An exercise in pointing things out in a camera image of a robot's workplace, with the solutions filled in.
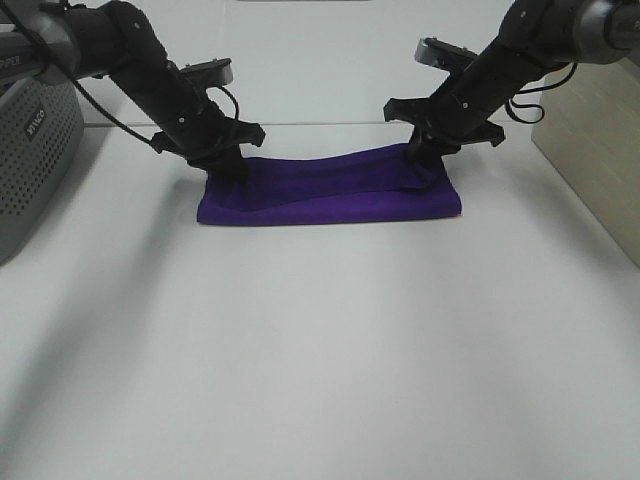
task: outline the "purple cloth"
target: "purple cloth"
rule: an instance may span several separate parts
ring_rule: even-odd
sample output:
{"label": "purple cloth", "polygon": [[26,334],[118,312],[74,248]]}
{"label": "purple cloth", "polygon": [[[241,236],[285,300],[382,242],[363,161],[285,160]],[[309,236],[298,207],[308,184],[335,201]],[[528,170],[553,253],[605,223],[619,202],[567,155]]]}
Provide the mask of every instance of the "purple cloth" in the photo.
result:
{"label": "purple cloth", "polygon": [[198,208],[208,225],[269,226],[426,220],[460,215],[440,159],[404,158],[406,144],[320,160],[247,158],[249,179],[210,174]]}

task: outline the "cable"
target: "cable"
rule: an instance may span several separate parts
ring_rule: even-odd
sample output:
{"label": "cable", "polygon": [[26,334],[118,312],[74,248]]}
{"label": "cable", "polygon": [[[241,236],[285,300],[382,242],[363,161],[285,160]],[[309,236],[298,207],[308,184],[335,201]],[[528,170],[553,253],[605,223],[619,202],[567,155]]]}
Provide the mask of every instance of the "cable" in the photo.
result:
{"label": "cable", "polygon": [[529,90],[520,90],[518,93],[516,93],[516,95],[526,95],[528,93],[546,92],[547,90],[553,90],[555,88],[561,87],[573,78],[577,70],[578,70],[578,64],[574,63],[573,65],[571,65],[571,70],[569,71],[567,76],[564,77],[562,80],[560,80],[558,83],[554,83],[553,85],[547,85],[544,87],[530,88]]}
{"label": "cable", "polygon": [[[574,63],[571,66],[571,70],[569,71],[569,73],[567,74],[566,77],[564,77],[562,80],[560,80],[557,83],[554,83],[553,85],[546,85],[544,87],[536,87],[536,88],[530,88],[528,90],[520,90],[518,93],[516,93],[516,95],[527,95],[530,93],[538,93],[538,92],[546,92],[548,90],[554,90],[556,88],[559,88],[561,86],[563,86],[564,84],[566,84],[567,82],[569,82],[569,80],[571,80],[573,78],[573,76],[575,75],[576,71],[578,70],[578,64]],[[531,109],[531,108],[535,108],[537,110],[540,110],[540,118],[538,118],[537,120],[525,120],[521,117],[519,117],[516,112],[515,109],[518,110],[527,110],[527,109]],[[535,125],[536,123],[540,123],[542,120],[544,120],[547,112],[544,109],[544,107],[542,105],[536,104],[536,103],[516,103],[513,98],[510,98],[509,101],[505,104],[504,109],[507,112],[507,115],[509,115],[509,118],[511,118],[511,120],[514,120],[518,123],[524,123],[525,125]]]}
{"label": "cable", "polygon": [[[60,3],[65,7],[67,5],[69,5],[68,0],[61,0]],[[76,78],[74,77],[73,73],[67,68],[67,66],[64,65],[57,58],[55,52],[53,52],[53,50],[51,50],[51,48],[49,48],[49,46],[46,43],[44,43],[42,40],[38,39],[24,25],[24,23],[22,23],[22,21],[13,12],[13,10],[11,10],[11,8],[9,8],[9,6],[7,6],[7,4],[4,2],[4,0],[0,0],[0,10],[2,10],[4,12],[4,14],[7,16],[7,18],[15,25],[15,27],[20,31],[20,33],[22,33],[25,36],[25,38],[34,46],[36,51],[40,55],[42,55],[43,58],[48,60],[51,64],[53,64],[55,67],[57,67],[64,74],[64,76],[73,84],[74,87],[76,87],[76,89],[80,92],[80,94],[91,104],[91,106],[93,108],[95,108],[100,114],[102,114],[107,120],[112,122],[115,126],[117,126],[118,128],[124,130],[126,133],[128,133],[132,137],[136,138],[137,140],[141,141],[142,143],[145,143],[146,145],[150,146],[151,148],[153,148],[155,151],[158,152],[158,149],[153,146],[151,140],[145,138],[144,136],[140,135],[138,132],[135,132],[134,130],[132,130],[131,128],[126,126],[124,123],[122,123],[120,120],[118,120],[112,114],[110,114],[104,107],[102,107],[102,105],[100,105],[98,103],[98,101],[95,100],[91,96],[91,94],[89,92],[87,92],[87,90],[85,90],[85,88],[80,84],[80,82],[78,82],[78,80],[76,80]]]}

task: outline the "white table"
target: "white table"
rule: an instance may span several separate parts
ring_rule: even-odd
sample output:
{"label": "white table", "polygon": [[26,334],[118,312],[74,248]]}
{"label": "white table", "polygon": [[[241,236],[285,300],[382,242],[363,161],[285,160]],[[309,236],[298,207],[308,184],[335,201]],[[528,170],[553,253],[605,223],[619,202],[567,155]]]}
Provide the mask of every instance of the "white table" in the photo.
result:
{"label": "white table", "polygon": [[507,134],[447,160],[460,218],[243,229],[195,223],[180,159],[89,129],[0,269],[0,477],[637,479],[640,271]]}
{"label": "white table", "polygon": [[[447,76],[414,61],[420,38],[437,36],[480,53],[512,3],[132,1],[179,66],[230,57],[235,80],[229,88],[242,118],[266,124],[382,123],[389,98],[429,96]],[[88,3],[98,6],[104,0]],[[149,125],[109,80],[84,83],[120,120]],[[210,94],[228,115],[233,113],[224,95]],[[83,109],[89,124],[107,124],[85,102]],[[507,117],[500,111],[495,118]]]}

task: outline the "gray speaker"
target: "gray speaker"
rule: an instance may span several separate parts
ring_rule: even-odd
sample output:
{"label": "gray speaker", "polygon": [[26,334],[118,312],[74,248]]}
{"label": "gray speaker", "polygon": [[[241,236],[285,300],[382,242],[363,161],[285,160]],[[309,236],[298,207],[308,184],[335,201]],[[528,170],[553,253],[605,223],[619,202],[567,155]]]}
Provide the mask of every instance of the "gray speaker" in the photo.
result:
{"label": "gray speaker", "polygon": [[64,177],[84,120],[70,84],[0,91],[0,263],[17,253]]}

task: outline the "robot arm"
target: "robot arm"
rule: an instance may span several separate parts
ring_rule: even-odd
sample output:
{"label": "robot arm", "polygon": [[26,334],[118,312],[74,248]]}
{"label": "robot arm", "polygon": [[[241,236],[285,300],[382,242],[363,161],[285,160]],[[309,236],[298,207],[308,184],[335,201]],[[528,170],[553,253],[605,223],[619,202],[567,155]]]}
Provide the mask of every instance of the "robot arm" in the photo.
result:
{"label": "robot arm", "polygon": [[157,151],[179,154],[204,170],[246,175],[238,146],[259,146],[264,131],[225,117],[206,94],[231,81],[230,60],[179,70],[147,17],[119,0],[97,9],[0,0],[0,8],[28,30],[0,34],[0,83],[33,76],[56,85],[69,76],[109,76],[162,129],[151,142]]}
{"label": "robot arm", "polygon": [[416,59],[451,75],[430,98],[392,99],[385,117],[416,127],[408,151],[415,160],[470,143],[496,146],[504,132],[487,119],[527,83],[569,63],[613,63],[638,46],[638,0],[516,0],[478,56],[423,40]]}

